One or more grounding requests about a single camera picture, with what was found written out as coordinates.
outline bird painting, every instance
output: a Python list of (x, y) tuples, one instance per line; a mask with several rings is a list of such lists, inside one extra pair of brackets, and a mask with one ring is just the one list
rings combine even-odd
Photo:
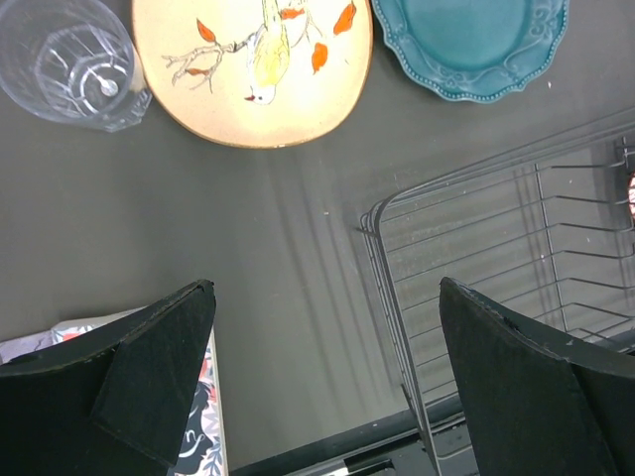
[(247, 40), (247, 73), (251, 95), (245, 99), (270, 104), (287, 72), (291, 49), (277, 0), (262, 0), (263, 25)]
[[(310, 58), (314, 74), (325, 66), (328, 59), (328, 46), (326, 41), (331, 41), (342, 33), (352, 28), (353, 17), (357, 7), (350, 0), (346, 4), (337, 19), (332, 35), (327, 35), (315, 23), (308, 4), (309, 0), (292, 0), (293, 6), (280, 8), (278, 0), (261, 0), (263, 23), (253, 33), (241, 42), (221, 43), (216, 34), (199, 19), (196, 19), (198, 34), (207, 42), (207, 46), (192, 49), (189, 53), (179, 56), (163, 56), (168, 62), (167, 67), (180, 64), (181, 67), (172, 76), (172, 85), (186, 75), (200, 76), (202, 81), (194, 86), (196, 89), (203, 84), (209, 85), (214, 74), (220, 67), (225, 55), (236, 54), (243, 49), (247, 50), (247, 79), (251, 94), (245, 99), (254, 104), (271, 104), (276, 97), (276, 89), (291, 62), (291, 49), (302, 40), (306, 40), (314, 49)], [(292, 45), (289, 43), (285, 22), (300, 21), (304, 28)], [(213, 63), (205, 68), (192, 67), (192, 64), (202, 57), (214, 58)]]

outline cream plate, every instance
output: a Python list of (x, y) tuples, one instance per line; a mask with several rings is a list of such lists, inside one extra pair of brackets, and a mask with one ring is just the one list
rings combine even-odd
[(133, 24), (155, 97), (195, 134), (239, 147), (337, 127), (372, 52), (367, 0), (134, 0)]

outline blue plate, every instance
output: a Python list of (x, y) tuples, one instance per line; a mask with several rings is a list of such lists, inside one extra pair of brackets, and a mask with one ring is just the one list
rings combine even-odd
[(372, 0), (406, 74), (450, 101), (494, 102), (552, 63), (569, 0)]

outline glass tumbler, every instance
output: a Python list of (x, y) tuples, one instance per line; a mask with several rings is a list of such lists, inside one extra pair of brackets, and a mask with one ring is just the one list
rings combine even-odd
[(152, 99), (126, 29), (97, 0), (2, 4), (0, 86), (39, 117), (109, 132), (141, 122)]

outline dark gray table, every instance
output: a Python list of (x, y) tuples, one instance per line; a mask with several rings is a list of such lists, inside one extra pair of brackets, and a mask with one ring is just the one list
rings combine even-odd
[[(108, 3), (129, 21), (128, 2)], [(217, 284), (237, 468), (405, 408), (387, 370), (360, 215), (377, 200), (635, 103), (635, 3), (574, 0), (553, 67), (491, 106), (411, 83), (376, 30), (363, 95), (314, 142), (207, 143), (155, 102), (115, 135), (0, 94), (0, 339)]]

